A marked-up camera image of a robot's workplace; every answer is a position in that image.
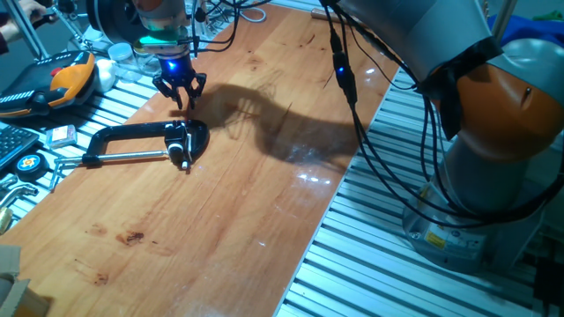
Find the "person hand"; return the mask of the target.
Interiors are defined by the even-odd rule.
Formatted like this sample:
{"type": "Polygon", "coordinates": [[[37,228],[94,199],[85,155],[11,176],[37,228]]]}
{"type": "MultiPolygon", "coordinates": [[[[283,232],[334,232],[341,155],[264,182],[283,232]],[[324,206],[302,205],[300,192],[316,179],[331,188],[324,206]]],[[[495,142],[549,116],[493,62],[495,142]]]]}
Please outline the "person hand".
{"type": "Polygon", "coordinates": [[[35,0],[19,0],[19,5],[32,24],[42,20],[47,14],[47,8],[35,0]]]}

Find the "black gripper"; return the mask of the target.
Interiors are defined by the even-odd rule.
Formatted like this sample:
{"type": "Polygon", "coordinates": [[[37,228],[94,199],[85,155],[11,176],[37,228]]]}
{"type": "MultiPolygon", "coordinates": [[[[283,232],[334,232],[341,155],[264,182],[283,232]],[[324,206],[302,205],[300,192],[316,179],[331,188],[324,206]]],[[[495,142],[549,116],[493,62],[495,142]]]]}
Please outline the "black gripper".
{"type": "Polygon", "coordinates": [[[170,98],[182,110],[182,98],[176,86],[187,86],[189,107],[194,109],[207,81],[205,73],[196,73],[191,65],[190,55],[157,55],[161,72],[153,77],[152,83],[166,98],[170,98]]]}

